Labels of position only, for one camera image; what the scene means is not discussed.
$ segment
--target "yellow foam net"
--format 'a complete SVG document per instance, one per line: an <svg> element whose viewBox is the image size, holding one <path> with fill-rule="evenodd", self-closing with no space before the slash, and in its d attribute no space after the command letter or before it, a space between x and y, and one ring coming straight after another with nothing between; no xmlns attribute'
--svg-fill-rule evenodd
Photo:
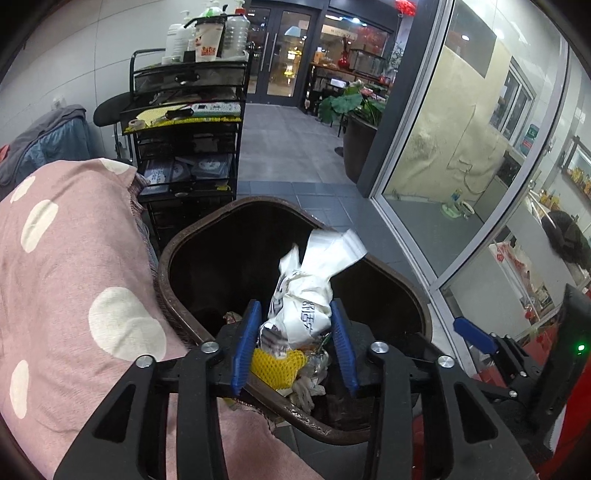
<svg viewBox="0 0 591 480"><path fill-rule="evenodd" d="M290 388L298 370L306 364L306 356L299 350L287 352L287 358L279 360L260 348L252 356L251 372L275 390Z"/></svg>

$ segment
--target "double door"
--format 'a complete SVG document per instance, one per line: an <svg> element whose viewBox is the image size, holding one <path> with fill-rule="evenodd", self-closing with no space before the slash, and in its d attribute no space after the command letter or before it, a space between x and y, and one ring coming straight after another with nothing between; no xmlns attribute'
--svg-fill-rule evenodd
<svg viewBox="0 0 591 480"><path fill-rule="evenodd" d="M311 59L315 10L271 2L252 4L248 19L248 40L255 44L248 101L296 106Z"/></svg>

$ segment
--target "polka dot fabric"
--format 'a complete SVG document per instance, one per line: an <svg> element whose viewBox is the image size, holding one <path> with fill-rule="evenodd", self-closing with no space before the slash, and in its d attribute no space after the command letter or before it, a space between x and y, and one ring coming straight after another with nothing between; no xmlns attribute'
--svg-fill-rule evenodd
<svg viewBox="0 0 591 480"><path fill-rule="evenodd" d="M139 182L113 160L58 161L0 202L0 413L48 480L131 361L186 353L158 308ZM261 415L218 405L230 480L320 480ZM173 396L168 480L175 411Z"/></svg>

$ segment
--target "bolt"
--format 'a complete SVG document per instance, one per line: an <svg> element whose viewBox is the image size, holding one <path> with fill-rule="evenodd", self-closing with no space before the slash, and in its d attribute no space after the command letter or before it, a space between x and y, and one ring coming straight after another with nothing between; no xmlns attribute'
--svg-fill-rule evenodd
<svg viewBox="0 0 591 480"><path fill-rule="evenodd" d="M220 346L216 342L205 342L201 346L203 353L215 353L220 349Z"/></svg>
<svg viewBox="0 0 591 480"><path fill-rule="evenodd" d="M135 365L137 365L140 368L149 367L150 365L152 365L152 357L149 355L142 355L137 358L137 360L135 361Z"/></svg>
<svg viewBox="0 0 591 480"><path fill-rule="evenodd" d="M442 355L437 359L437 363L443 368L451 368L456 363L449 355Z"/></svg>
<svg viewBox="0 0 591 480"><path fill-rule="evenodd" d="M390 347L386 342L374 342L369 346L375 353L387 353Z"/></svg>

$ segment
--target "trash can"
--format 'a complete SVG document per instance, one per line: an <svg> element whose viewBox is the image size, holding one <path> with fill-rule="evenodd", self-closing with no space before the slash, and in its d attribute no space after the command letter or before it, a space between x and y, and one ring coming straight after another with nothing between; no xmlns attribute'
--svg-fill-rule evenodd
<svg viewBox="0 0 591 480"><path fill-rule="evenodd" d="M269 308L279 260L294 243L303 258L316 228L328 227L273 197L247 197L220 208L181 231L164 249L158 286L166 307L197 344L213 340L226 312L242 314L250 299L259 300L264 311ZM331 285L349 318L369 325L376 339L403 352L408 352L407 336L422 333L431 340L426 303L406 278L375 257L366 255L334 276ZM352 399L339 384L340 375L329 370L329 377L327 398L314 397L319 407L312 415L252 374L245 395L321 442L367 441L373 399ZM343 406L358 413L344 411Z"/></svg>

